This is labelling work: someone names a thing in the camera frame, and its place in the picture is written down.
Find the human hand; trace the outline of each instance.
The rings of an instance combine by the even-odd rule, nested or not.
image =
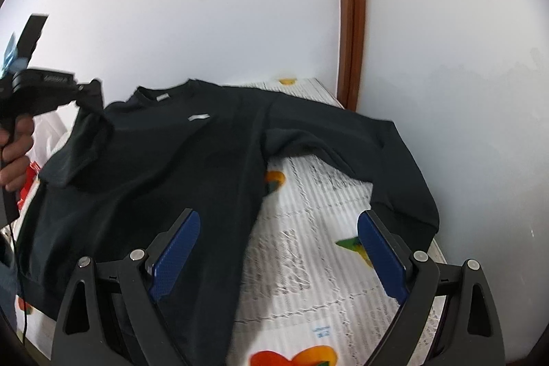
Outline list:
[[[34,144],[32,133],[34,121],[29,115],[20,115],[15,121],[15,139],[2,148],[2,160],[7,165],[0,170],[0,185],[7,191],[20,190],[26,181],[29,158],[25,155]],[[0,146],[4,146],[9,140],[9,133],[0,129]]]

